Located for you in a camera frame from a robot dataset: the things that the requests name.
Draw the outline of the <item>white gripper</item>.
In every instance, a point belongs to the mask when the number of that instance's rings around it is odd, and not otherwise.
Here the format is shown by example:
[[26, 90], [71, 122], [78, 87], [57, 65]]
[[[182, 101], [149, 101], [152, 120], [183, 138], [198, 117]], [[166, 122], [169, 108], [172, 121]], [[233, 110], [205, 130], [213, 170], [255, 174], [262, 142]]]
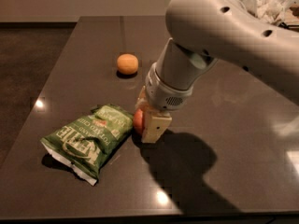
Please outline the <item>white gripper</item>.
[[146, 111], [141, 138], [141, 141], [146, 144], [156, 143], [172, 122], [169, 112], [148, 110], [150, 105], [158, 110], [179, 110], [192, 95], [192, 89], [181, 91], [166, 85], [158, 77], [156, 66], [157, 63], [154, 63], [149, 69], [145, 79], [145, 87], [142, 87], [135, 104], [136, 110]]

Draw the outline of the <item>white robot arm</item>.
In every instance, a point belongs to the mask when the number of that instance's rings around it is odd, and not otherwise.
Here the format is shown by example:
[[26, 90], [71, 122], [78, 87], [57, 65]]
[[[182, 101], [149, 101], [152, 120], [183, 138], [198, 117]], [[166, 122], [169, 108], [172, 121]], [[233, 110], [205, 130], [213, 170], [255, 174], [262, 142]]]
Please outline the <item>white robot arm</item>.
[[141, 141], [155, 143], [170, 112], [184, 106], [196, 80], [218, 59], [249, 72], [294, 103], [299, 101], [299, 36], [262, 22], [239, 0], [171, 0], [170, 38], [146, 78], [135, 107], [143, 111]]

